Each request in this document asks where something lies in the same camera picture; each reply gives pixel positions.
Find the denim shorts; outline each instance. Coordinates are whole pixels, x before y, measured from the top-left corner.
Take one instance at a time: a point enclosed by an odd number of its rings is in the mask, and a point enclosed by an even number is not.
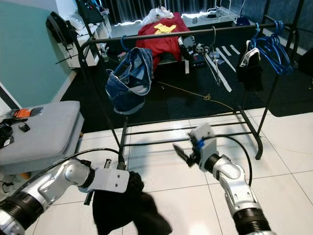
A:
[[[121,68],[127,67],[121,75]],[[145,95],[151,88],[153,59],[150,49],[134,47],[128,52],[115,71],[110,73],[106,92],[118,114],[130,115],[137,112],[145,103]]]

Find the clothing rack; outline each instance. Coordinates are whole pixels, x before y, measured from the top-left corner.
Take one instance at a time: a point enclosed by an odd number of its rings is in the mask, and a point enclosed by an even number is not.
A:
[[[273,18],[270,18],[269,16],[267,16],[269,2],[270,2],[270,0],[267,1],[266,9],[264,11],[263,20],[265,21],[267,19],[267,20],[270,20],[270,21],[275,21]],[[301,2],[303,2],[303,1],[302,0],[300,1],[299,7],[298,7],[298,11],[300,11],[300,12],[301,12],[301,8],[302,8],[300,5],[301,4],[303,5],[303,3],[301,3]],[[297,14],[295,16],[297,18],[299,18],[299,16],[300,16],[298,11],[297,11]],[[298,43],[299,43],[299,35],[298,35],[297,29],[296,29],[297,21],[298,21],[298,19],[295,19],[293,21],[293,24],[291,24],[291,23],[285,24],[285,29],[290,34],[295,34],[296,35],[295,42],[294,42],[294,48],[293,48],[293,51],[291,52],[291,61],[293,60],[293,58],[294,58],[294,56],[295,56],[295,54],[297,52],[297,46],[298,46]],[[70,29],[72,38],[73,38],[74,43],[75,43],[75,45],[77,47],[77,50],[78,50],[78,59],[79,59],[80,65],[81,65],[81,70],[82,70],[82,75],[84,77],[84,80],[87,83],[89,83],[91,85],[91,88],[94,90],[94,93],[96,94],[96,98],[97,98],[97,101],[99,103],[99,106],[101,107],[101,111],[104,114],[104,116],[106,117],[108,126],[110,127],[110,129],[111,129],[111,131],[112,131],[112,133],[114,135],[114,138],[115,138],[115,140],[116,140],[116,142],[117,142],[117,144],[119,146],[119,156],[118,156],[118,166],[117,166],[118,169],[125,169],[125,167],[126,167],[125,161],[124,161],[124,157],[123,157],[124,147],[127,147],[127,146],[145,146],[145,145],[152,145],[152,144],[161,144],[161,143],[170,143],[170,142],[178,142],[178,141],[187,141],[187,140],[189,140],[188,138],[183,138],[183,139],[168,140],[168,141],[156,141],[156,142],[146,142],[146,143],[125,144],[125,138],[126,138],[126,136],[129,136],[129,135],[139,135],[139,134],[148,134],[148,133],[166,132],[166,131],[174,131],[174,130],[185,130],[185,129],[193,129],[193,128],[195,128],[195,127],[186,127],[186,128],[175,128],[175,129],[166,129],[166,130],[156,130],[156,131],[144,131],[144,132],[127,133],[127,128],[131,127],[131,126],[143,125],[143,124],[152,124],[152,123],[158,123],[158,122],[164,122],[164,121],[185,120],[187,118],[162,120],[162,121],[152,121],[152,122],[142,122],[142,123],[128,123],[129,117],[125,117],[124,124],[123,124],[122,137],[121,137],[121,141],[119,142],[119,140],[117,139],[114,127],[112,125],[112,122],[110,120],[110,117],[108,116],[108,114],[106,112],[107,107],[106,107],[105,103],[102,102],[102,97],[103,97],[105,92],[104,91],[99,91],[96,88],[92,77],[89,76],[89,69],[88,69],[88,65],[87,65],[87,62],[86,62],[86,55],[87,55],[87,52],[88,52],[89,49],[96,49],[98,51],[98,49],[96,47],[96,44],[116,42],[116,41],[120,41],[121,38],[108,38],[108,39],[98,39],[98,40],[95,40],[93,38],[93,36],[91,35],[90,30],[88,30],[88,24],[85,24],[86,27],[87,27],[88,32],[90,32],[90,39],[87,42],[85,42],[83,45],[80,46],[78,44],[77,40],[76,40],[75,31],[71,27],[69,21],[67,21],[67,25],[68,25],[68,27]],[[263,23],[263,24],[259,25],[260,29],[275,28],[275,27],[276,27],[276,24],[274,24],[274,23],[271,23],[271,24],[270,23],[268,23],[268,24]],[[238,26],[238,27],[216,28],[216,33],[218,33],[218,32],[227,32],[227,31],[231,31],[231,30],[232,31],[233,30],[241,31],[241,30],[245,30],[245,29],[256,29],[256,26],[255,25],[248,25],[248,26]],[[170,33],[170,34],[129,36],[129,37],[124,37],[124,40],[126,40],[126,41],[127,40],[142,40],[142,39],[165,38],[165,37],[173,37],[173,36],[189,36],[189,35],[210,34],[210,33],[214,33],[214,30],[213,29],[203,29],[203,30],[194,30],[194,31],[187,31],[187,32],[175,32],[175,33]],[[103,61],[103,58],[99,55],[99,51],[97,52],[97,54],[99,56],[100,62],[103,65],[105,65],[105,63]],[[253,125],[251,124],[249,118],[247,117],[247,115],[246,115],[246,113],[244,111],[246,99],[247,99],[247,96],[248,96],[247,91],[245,91],[245,93],[244,93],[244,98],[243,98],[243,101],[242,101],[242,105],[238,106],[238,107],[235,107],[233,113],[218,114],[218,115],[211,115],[211,116],[202,116],[202,118],[204,118],[204,117],[208,118],[208,117],[223,117],[223,116],[230,116],[230,115],[241,115],[242,118],[244,119],[244,121],[230,122],[230,123],[224,123],[224,124],[214,124],[212,126],[246,124],[248,126],[248,128],[249,128],[249,131],[247,131],[247,132],[240,132],[240,133],[233,133],[233,134],[227,134],[227,136],[238,136],[238,135],[250,135],[250,134],[252,134],[253,137],[255,138],[256,142],[257,142],[257,145],[258,145],[258,152],[257,152],[257,154],[255,156],[255,159],[259,160],[261,158],[261,156],[262,156],[262,153],[263,153],[263,144],[262,144],[262,141],[261,141],[261,138],[260,138],[259,134],[261,132],[261,129],[262,129],[262,126],[263,126],[263,123],[264,123],[264,120],[265,120],[268,108],[269,108],[269,106],[271,104],[271,100],[272,100],[273,94],[275,92],[275,88],[276,88],[277,82],[279,80],[279,77],[280,77],[279,75],[276,75],[276,77],[275,77],[275,80],[274,80],[274,83],[272,85],[272,88],[271,88],[271,91],[270,91],[270,94],[269,94],[269,97],[268,97],[268,100],[267,100],[267,103],[266,103],[266,108],[264,110],[264,113],[263,113],[263,116],[262,116],[262,120],[261,120],[261,123],[259,125],[258,130],[254,129]]]

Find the yellow cable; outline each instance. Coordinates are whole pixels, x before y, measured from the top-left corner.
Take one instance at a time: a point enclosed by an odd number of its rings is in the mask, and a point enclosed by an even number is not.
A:
[[[196,93],[193,93],[193,92],[186,91],[186,90],[184,90],[184,89],[182,89],[182,88],[174,87],[174,86],[172,86],[172,85],[169,85],[169,84],[166,84],[166,83],[163,83],[163,82],[158,82],[158,83],[163,84],[163,85],[166,85],[166,86],[169,86],[169,87],[173,87],[173,88],[175,88],[175,89],[178,89],[178,90],[181,90],[181,91],[190,93],[190,94],[194,94],[194,95],[197,95],[197,96],[201,96],[201,97],[203,97],[203,99],[206,100],[206,101],[216,102],[216,103],[219,103],[219,104],[221,104],[221,105],[226,106],[227,108],[230,108],[231,110],[234,110],[233,108],[229,107],[228,105],[226,105],[226,104],[224,104],[224,103],[221,103],[221,102],[219,102],[219,101],[217,101],[217,100],[212,100],[210,94],[207,94],[206,96],[204,96],[204,95],[201,95],[201,94],[196,94]]]

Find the black backpack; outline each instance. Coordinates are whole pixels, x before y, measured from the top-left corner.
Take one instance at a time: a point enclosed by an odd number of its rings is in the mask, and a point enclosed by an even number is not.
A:
[[[73,43],[67,23],[54,11],[48,16],[45,25],[51,31],[57,43],[62,43],[65,48],[68,44]]]

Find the black rug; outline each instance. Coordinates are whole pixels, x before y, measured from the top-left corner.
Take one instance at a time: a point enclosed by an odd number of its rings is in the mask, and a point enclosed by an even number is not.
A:
[[[221,23],[215,25],[216,27],[229,26],[229,23]],[[191,28],[191,30],[209,28],[211,25],[204,25]],[[245,30],[238,32],[223,32],[216,35],[217,47],[227,46],[232,56],[227,57],[231,64],[236,67],[239,55],[230,49],[229,45],[234,45],[238,50],[245,44],[247,39],[250,39],[254,35],[254,30]],[[209,45],[213,41],[213,36],[197,35],[196,42]],[[134,42],[125,42],[126,46],[132,48]],[[119,42],[110,43],[111,47],[110,57],[116,59],[116,55],[123,51]],[[104,73],[104,69],[115,69],[118,64],[113,61],[104,63],[102,66],[99,64],[97,67],[90,68],[90,77],[94,79],[97,88],[100,91],[102,102],[107,107],[107,113],[109,114],[112,123],[115,128],[123,126],[124,116],[116,114],[113,111],[106,93],[105,82],[107,75]],[[260,93],[249,93],[246,101],[246,109],[261,108],[264,107],[264,101],[266,101],[269,94],[272,82],[274,80],[275,73],[272,68],[265,64],[263,82],[265,90]],[[236,109],[238,105],[241,105],[244,87],[237,80],[235,72],[230,66],[224,62],[219,66],[220,71],[226,78],[232,92],[229,93],[223,84],[217,85],[213,78],[209,68],[207,66],[192,68],[189,74],[184,73],[184,63],[172,63],[167,65],[158,66],[155,72],[155,79],[153,80],[151,91],[146,96],[146,102],[144,107],[137,113],[130,116],[130,123],[137,122],[149,122],[149,121],[161,121],[171,120],[179,118],[194,118],[213,114],[220,114],[230,112],[231,109],[219,104],[204,100],[203,97],[187,93],[158,82],[166,83],[177,88],[187,90],[192,93],[206,96],[210,94],[211,100],[224,103],[231,108]],[[296,105],[296,101],[300,100],[299,95],[302,92],[302,88],[297,90],[295,87],[300,87],[299,83],[303,85],[305,83],[303,76],[301,79],[282,78],[277,87],[277,94],[273,99],[273,109],[270,111],[273,114],[279,113],[285,115],[286,113],[295,114],[303,111],[300,109],[300,105]],[[290,88],[293,88],[293,95],[290,97],[286,94],[290,92]],[[94,132],[108,129],[104,115],[101,112],[99,103],[95,98],[95,94],[92,89],[83,81],[82,75],[78,72],[76,78],[70,85],[66,94],[62,100],[79,100],[81,103],[81,113],[85,118],[83,132]]]

